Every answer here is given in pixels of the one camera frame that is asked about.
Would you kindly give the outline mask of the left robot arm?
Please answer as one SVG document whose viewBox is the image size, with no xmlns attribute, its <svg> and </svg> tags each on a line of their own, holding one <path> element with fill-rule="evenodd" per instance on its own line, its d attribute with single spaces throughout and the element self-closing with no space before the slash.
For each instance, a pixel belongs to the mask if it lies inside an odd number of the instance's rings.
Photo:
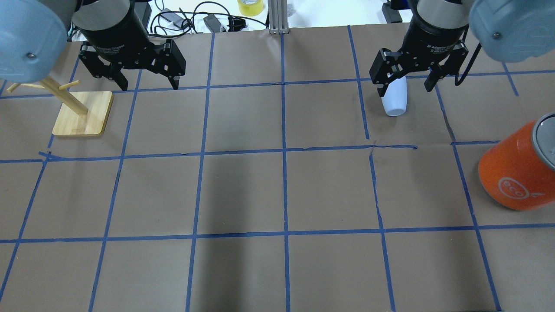
<svg viewBox="0 0 555 312">
<path fill-rule="evenodd" d="M 164 75 L 173 89 L 186 73 L 186 59 L 168 38 L 154 44 L 134 0 L 3 0 L 0 4 L 0 75 L 14 83 L 44 79 L 67 43 L 71 24 L 85 41 L 79 59 L 95 78 L 126 91 L 123 69 Z"/>
</svg>

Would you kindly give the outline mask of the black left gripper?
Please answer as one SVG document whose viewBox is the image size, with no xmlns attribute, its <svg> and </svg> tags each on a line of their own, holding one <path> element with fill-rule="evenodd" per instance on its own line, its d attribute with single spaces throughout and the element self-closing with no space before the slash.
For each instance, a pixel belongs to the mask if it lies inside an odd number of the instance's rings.
<svg viewBox="0 0 555 312">
<path fill-rule="evenodd" d="M 186 74 L 186 59 L 173 39 L 161 44 L 149 41 L 135 3 L 78 0 L 72 21 L 87 41 L 81 45 L 79 59 L 93 77 L 114 81 L 122 91 L 128 88 L 123 68 L 149 69 L 165 76 L 172 89 L 178 90 L 180 77 Z"/>
</svg>

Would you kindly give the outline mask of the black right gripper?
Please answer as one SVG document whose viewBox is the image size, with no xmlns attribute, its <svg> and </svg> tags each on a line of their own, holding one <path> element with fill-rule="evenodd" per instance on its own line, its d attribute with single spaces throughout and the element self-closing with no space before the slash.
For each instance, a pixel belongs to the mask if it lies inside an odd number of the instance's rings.
<svg viewBox="0 0 555 312">
<path fill-rule="evenodd" d="M 369 68 L 369 77 L 384 97 L 390 83 L 400 77 L 401 66 L 410 72 L 430 68 L 424 82 L 426 91 L 432 91 L 438 81 L 447 75 L 459 73 L 468 49 L 464 34 L 468 30 L 470 4 L 465 0 L 409 0 L 413 16 L 405 35 L 401 51 L 381 48 Z"/>
</svg>

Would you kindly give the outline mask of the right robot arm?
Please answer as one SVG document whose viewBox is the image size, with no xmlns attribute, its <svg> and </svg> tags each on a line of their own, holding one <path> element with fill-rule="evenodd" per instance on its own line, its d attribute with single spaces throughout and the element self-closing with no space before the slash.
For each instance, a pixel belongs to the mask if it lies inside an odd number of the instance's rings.
<svg viewBox="0 0 555 312">
<path fill-rule="evenodd" d="M 380 49 L 369 69 L 380 97 L 412 72 L 430 71 L 426 91 L 446 76 L 461 85 L 480 51 L 513 63 L 554 49 L 552 0 L 409 0 L 408 6 L 413 16 L 402 46 Z"/>
</svg>

